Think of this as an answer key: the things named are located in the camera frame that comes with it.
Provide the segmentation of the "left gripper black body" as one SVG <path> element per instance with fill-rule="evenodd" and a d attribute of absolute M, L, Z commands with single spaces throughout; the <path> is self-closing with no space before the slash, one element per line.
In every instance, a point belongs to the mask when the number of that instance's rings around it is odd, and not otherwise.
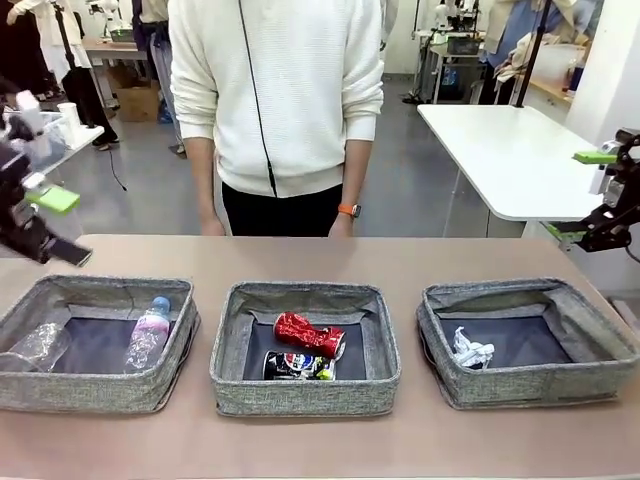
<path fill-rule="evenodd" d="M 1 153 L 1 243 L 17 253 L 34 253 L 30 234 L 14 215 L 25 197 L 22 179 L 30 172 L 27 157 L 19 152 Z"/>

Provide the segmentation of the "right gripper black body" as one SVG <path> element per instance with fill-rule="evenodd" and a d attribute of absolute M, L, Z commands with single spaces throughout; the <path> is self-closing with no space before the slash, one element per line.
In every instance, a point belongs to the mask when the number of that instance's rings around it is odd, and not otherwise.
<path fill-rule="evenodd" d="M 639 164 L 616 163 L 609 171 L 607 206 L 614 215 L 621 215 L 639 205 Z"/>

